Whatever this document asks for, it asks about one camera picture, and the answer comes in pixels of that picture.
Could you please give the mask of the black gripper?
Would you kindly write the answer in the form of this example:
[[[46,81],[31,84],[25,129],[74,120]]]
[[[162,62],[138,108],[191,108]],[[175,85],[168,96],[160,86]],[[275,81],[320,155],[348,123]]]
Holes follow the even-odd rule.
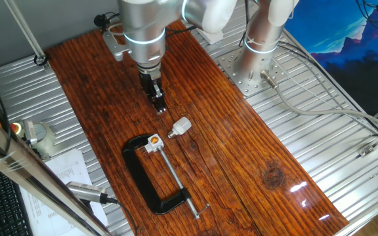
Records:
[[[161,89],[161,72],[158,69],[153,71],[139,72],[140,84],[147,98],[150,100],[157,114],[166,111],[165,94]]]

